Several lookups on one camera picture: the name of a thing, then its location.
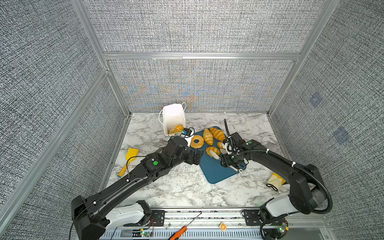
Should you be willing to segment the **fake round striped bun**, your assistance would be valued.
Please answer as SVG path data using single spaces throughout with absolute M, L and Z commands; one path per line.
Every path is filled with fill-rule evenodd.
M 210 147 L 207 147 L 206 148 L 206 153 L 213 158 L 213 155 L 211 154 L 211 152 L 215 153 L 217 156 L 220 155 L 220 150 L 217 149 L 216 147 L 213 147 L 213 146 L 210 146 Z

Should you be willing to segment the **fake croissant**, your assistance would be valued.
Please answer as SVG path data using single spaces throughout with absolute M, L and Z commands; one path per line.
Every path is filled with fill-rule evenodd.
M 218 142 L 219 149 L 225 149 L 225 144 L 223 142 Z
M 209 146 L 212 146 L 214 144 L 213 134 L 208 129 L 204 129 L 203 139 L 204 139 L 205 143 Z
M 217 139 L 218 141 L 222 142 L 226 136 L 222 130 L 219 130 L 217 128 L 209 128 L 210 132 L 212 133 L 213 137 Z

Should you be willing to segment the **fake long twisted bread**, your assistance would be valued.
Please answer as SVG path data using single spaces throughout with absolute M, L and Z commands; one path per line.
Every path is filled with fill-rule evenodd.
M 168 134 L 172 135 L 172 134 L 175 134 L 175 133 L 182 132 L 183 130 L 184 130 L 184 127 L 182 125 L 177 125 L 174 128 L 170 129 Z

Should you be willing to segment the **fake croissant top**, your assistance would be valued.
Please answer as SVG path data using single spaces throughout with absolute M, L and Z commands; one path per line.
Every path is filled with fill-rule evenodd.
M 212 133 L 213 137 L 217 139 L 218 141 L 222 142 L 226 136 L 222 130 L 219 130 L 217 128 L 209 128 L 210 132 Z

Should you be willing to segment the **white floral paper bag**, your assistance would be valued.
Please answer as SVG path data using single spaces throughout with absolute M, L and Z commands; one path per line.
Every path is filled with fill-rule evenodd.
M 159 112 L 158 120 L 163 126 L 164 135 L 169 136 L 169 131 L 178 125 L 186 127 L 185 109 L 186 102 L 171 104 L 163 107 Z

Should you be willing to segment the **cream serving tongs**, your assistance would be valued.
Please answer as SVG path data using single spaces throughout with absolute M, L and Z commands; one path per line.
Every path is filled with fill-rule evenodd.
M 212 156 L 214 159 L 221 161 L 221 158 L 220 158 L 214 151 L 210 150 L 210 154 L 211 154 L 211 156 Z M 233 167 L 233 166 L 229 166 L 229 168 L 233 169 L 233 170 L 236 171 L 237 173 L 242 173 L 242 172 L 244 171 L 244 170 L 242 170 L 242 169 L 237 169 L 237 168 L 235 168 L 235 167 Z

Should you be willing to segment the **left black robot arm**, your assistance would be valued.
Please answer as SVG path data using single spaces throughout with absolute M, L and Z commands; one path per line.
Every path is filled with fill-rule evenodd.
M 99 239 L 112 223 L 107 215 L 124 199 L 167 175 L 181 163 L 199 165 L 203 153 L 202 150 L 192 150 L 186 139 L 172 137 L 165 147 L 146 155 L 132 171 L 111 186 L 87 198 L 75 197 L 71 201 L 72 227 L 79 239 Z

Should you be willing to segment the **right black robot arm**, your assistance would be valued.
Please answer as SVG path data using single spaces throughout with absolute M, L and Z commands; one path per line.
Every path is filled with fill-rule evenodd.
M 260 207 L 259 215 L 264 223 L 294 213 L 327 214 L 332 210 L 333 199 L 316 166 L 293 162 L 255 140 L 245 141 L 238 133 L 224 139 L 223 144 L 226 150 L 226 154 L 220 156 L 223 167 L 238 167 L 254 161 L 289 184 L 286 196 L 271 199 Z

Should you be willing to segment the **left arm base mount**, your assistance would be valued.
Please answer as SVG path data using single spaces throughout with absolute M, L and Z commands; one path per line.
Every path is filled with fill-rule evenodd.
M 140 220 L 136 224 L 129 224 L 129 225 L 134 227 L 145 227 L 145 228 L 148 228 L 149 226 L 163 227 L 165 222 L 165 213 L 166 211 L 164 210 L 154 210 L 152 211 L 150 216 L 144 216 L 143 220 Z

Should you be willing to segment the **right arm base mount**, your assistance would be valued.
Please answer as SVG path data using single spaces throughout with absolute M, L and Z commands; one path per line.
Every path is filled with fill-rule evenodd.
M 288 214 L 278 217 L 270 216 L 266 210 L 242 210 L 241 215 L 247 226 L 260 227 L 260 235 L 263 240 L 280 240 L 289 231 L 289 223 L 286 220 Z

